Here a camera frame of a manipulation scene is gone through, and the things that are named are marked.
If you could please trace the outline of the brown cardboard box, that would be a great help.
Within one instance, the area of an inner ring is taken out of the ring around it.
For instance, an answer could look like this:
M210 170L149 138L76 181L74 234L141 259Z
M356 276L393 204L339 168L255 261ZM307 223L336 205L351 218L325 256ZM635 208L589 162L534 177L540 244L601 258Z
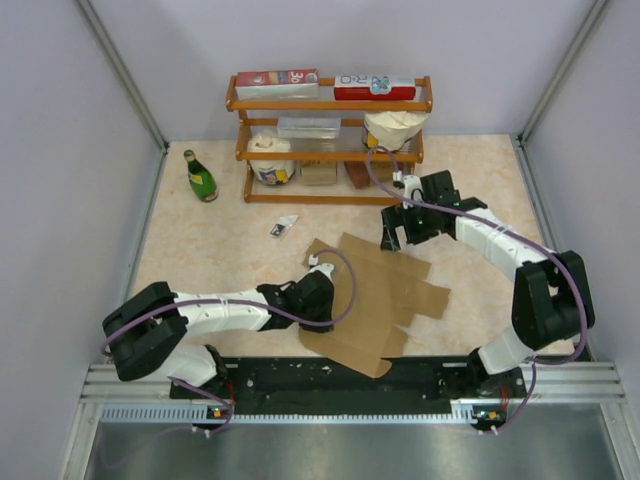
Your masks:
M443 318L450 290L427 281L431 264L400 252L383 251L375 243L343 233L338 249L355 271L353 286L340 259L321 254L322 262L335 265L332 316L342 313L351 298L354 306L328 333L301 329L302 345L370 378L391 369L391 360L403 354L416 315Z

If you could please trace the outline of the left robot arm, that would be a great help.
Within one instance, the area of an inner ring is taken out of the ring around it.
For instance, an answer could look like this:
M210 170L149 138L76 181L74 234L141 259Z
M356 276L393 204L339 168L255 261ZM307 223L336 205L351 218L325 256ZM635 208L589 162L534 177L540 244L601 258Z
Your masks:
M128 382L159 373L216 396L226 387L225 367L214 346L195 339L230 330L285 330L296 317L307 329L328 331L335 292L331 271L322 264L297 282L235 294L191 295L154 282L102 322L117 376Z

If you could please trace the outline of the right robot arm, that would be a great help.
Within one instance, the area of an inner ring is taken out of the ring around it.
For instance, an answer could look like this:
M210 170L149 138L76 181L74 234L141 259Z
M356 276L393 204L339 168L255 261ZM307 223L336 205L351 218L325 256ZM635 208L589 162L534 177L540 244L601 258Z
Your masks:
M392 182L398 201L381 212L381 249L399 250L399 230L409 245L448 235L481 253L513 283L510 326L468 356L464 379L474 393L492 394L503 373L594 325L580 255L549 250L516 233L481 200L462 198L449 171L423 177L396 171Z

